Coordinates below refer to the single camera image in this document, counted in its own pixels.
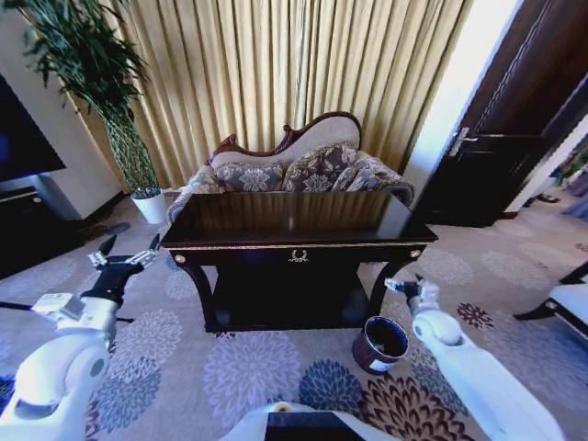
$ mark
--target gold drawer pull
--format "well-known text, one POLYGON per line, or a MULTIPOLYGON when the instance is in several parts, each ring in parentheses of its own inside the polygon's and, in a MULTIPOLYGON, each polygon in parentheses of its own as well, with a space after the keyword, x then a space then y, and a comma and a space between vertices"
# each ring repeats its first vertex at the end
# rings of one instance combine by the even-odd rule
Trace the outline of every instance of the gold drawer pull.
POLYGON ((309 261, 309 259, 306 258, 306 250, 302 250, 301 257, 296 256, 297 253, 298 253, 298 250, 292 250, 292 257, 288 261, 293 262, 295 264, 301 264, 302 262, 309 261))

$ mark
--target beige curtain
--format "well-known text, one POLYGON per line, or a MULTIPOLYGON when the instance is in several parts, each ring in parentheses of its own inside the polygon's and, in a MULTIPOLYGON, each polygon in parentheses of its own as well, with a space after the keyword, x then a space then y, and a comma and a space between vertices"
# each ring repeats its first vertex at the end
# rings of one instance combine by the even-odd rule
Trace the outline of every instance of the beige curtain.
POLYGON ((267 151, 332 110, 398 170, 471 0, 104 1, 149 64, 136 122, 162 186, 180 187, 228 135, 267 151))

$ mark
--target dark wooden door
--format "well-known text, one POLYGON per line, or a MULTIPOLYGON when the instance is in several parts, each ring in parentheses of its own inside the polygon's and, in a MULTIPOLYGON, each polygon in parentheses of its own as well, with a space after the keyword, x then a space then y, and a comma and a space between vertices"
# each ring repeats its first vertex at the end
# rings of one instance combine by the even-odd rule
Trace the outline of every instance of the dark wooden door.
POLYGON ((588 1, 525 0, 428 183, 431 223, 488 226, 588 110, 588 1))

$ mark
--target bamboo plant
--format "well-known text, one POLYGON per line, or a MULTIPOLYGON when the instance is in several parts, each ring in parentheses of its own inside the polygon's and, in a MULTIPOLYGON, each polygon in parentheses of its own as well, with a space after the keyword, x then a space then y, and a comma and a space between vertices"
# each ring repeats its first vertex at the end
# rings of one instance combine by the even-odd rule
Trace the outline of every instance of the bamboo plant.
MULTIPOLYGON (((126 0, 116 0, 125 6, 126 0)), ((117 38, 106 21, 117 11, 98 0, 0 0, 30 22, 25 55, 45 86, 50 75, 62 81, 63 105, 68 93, 82 98, 107 128, 115 161, 136 199, 160 193, 149 152, 133 124, 130 100, 141 93, 133 78, 148 81, 144 61, 131 44, 117 38)))

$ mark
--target loveseat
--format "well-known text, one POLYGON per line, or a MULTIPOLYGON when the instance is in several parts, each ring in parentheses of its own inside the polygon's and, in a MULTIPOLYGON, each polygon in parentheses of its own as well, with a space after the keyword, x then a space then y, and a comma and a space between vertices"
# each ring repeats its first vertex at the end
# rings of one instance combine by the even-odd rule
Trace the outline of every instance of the loveseat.
POLYGON ((406 206, 413 185, 360 150, 361 127, 345 112, 325 113, 300 130, 284 126, 270 152, 250 152, 225 139, 169 207, 171 222, 195 193, 228 191, 389 191, 406 206))

